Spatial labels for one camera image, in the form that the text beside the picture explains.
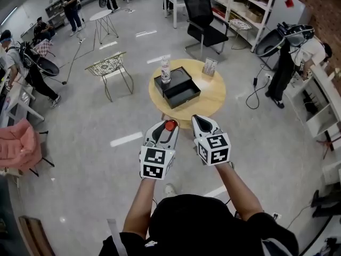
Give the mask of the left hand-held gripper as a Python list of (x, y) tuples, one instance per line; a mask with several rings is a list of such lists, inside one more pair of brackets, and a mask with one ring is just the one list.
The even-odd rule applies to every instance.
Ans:
[[(179, 127), (177, 124), (166, 124), (166, 120), (149, 128), (144, 136), (144, 145), (163, 145), (174, 147)], [(142, 146), (140, 152), (140, 176), (156, 180), (164, 180), (173, 166), (176, 151), (158, 147)]]

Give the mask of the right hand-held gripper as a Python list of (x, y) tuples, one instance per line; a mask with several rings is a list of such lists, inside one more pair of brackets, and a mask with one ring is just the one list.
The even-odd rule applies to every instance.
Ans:
[(203, 165), (212, 166), (230, 161), (231, 143), (227, 133), (214, 134), (219, 125), (209, 117), (191, 117), (197, 154)]

